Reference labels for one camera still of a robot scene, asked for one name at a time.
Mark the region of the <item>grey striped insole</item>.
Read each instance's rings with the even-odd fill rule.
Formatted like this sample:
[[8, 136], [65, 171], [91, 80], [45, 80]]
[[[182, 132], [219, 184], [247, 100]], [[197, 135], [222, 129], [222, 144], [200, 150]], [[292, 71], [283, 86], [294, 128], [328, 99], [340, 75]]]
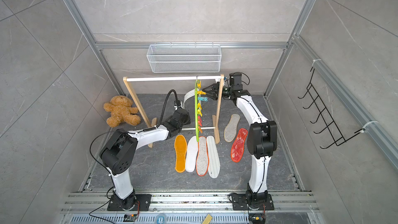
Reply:
[[184, 100], [183, 100], [183, 103], [182, 103], [182, 107], [184, 108], [186, 101], [187, 101], [189, 98], [194, 97], [194, 96], [195, 96], [195, 89], [192, 89], [191, 91], [187, 92], [187, 93], [184, 95]]
[[215, 138], [213, 136], [208, 136], [206, 142], [209, 156], [208, 173], [211, 178], [217, 178], [220, 173], [220, 160]]

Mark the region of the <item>yellow fuzzy insole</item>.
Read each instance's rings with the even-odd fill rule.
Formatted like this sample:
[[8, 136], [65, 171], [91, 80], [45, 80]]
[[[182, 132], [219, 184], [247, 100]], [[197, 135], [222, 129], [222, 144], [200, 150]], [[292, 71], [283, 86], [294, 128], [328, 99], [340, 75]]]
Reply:
[[176, 152], [175, 170], [182, 173], [185, 171], [187, 152], [187, 141], [183, 135], [176, 136], [174, 148]]

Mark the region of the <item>white foam insole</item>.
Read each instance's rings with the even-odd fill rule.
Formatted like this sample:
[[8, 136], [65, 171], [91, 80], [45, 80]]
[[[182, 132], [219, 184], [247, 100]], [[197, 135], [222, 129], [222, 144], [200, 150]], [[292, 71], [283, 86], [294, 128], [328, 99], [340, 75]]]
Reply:
[[192, 173], [195, 170], [198, 150], [197, 138], [196, 136], [193, 136], [188, 142], [186, 153], [185, 169], [189, 173]]

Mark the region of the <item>grey felt yellow-edged insole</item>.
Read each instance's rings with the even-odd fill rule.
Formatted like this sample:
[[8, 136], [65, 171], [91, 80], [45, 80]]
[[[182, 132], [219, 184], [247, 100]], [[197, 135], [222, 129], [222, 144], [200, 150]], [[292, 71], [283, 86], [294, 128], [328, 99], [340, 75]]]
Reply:
[[239, 114], [232, 114], [229, 123], [224, 129], [224, 140], [228, 143], [234, 141], [237, 135], [237, 126], [240, 121]]

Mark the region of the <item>grey felt orange-edged insole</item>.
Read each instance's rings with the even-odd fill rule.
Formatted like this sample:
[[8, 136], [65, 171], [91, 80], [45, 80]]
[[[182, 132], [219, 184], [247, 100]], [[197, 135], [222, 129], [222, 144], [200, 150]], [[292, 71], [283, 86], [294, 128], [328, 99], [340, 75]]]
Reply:
[[209, 164], [206, 137], [199, 137], [198, 155], [196, 161], [196, 170], [199, 176], [204, 176], [207, 173]]

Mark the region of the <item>red orange-edged insole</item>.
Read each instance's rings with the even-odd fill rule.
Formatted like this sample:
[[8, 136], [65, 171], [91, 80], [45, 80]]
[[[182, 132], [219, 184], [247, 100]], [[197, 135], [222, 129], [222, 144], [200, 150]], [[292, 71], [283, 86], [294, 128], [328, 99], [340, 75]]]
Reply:
[[241, 128], [231, 147], [231, 160], [233, 162], [238, 163], [242, 159], [247, 136], [248, 136], [248, 131], [244, 128]]

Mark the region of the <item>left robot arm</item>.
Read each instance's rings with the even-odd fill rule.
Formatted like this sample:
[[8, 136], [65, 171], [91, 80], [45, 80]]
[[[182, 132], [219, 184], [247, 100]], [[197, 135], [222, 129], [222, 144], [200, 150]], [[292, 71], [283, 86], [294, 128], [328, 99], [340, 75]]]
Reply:
[[[175, 111], [172, 116], [164, 119], [166, 104], [171, 94], [175, 96]], [[124, 129], [111, 131], [112, 136], [100, 151], [99, 159], [95, 159], [112, 178], [114, 193], [109, 199], [109, 210], [129, 211], [138, 207], [138, 200], [129, 173], [136, 151], [150, 143], [176, 137], [182, 127], [190, 123], [189, 112], [182, 107], [182, 102], [178, 99], [176, 91], [172, 89], [166, 95], [160, 123], [155, 127], [135, 132]]]

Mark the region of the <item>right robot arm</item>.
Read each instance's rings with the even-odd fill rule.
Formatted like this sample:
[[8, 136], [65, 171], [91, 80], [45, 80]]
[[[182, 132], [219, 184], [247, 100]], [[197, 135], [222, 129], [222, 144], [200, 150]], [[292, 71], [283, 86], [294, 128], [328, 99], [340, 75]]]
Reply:
[[268, 165], [277, 149], [277, 124], [268, 120], [256, 107], [250, 93], [243, 89], [241, 78], [241, 72], [231, 73], [228, 87], [223, 85], [224, 80], [221, 79], [202, 91], [213, 100], [233, 101], [250, 124], [247, 148], [251, 154], [252, 165], [246, 191], [246, 202], [250, 208], [256, 209], [268, 200]]

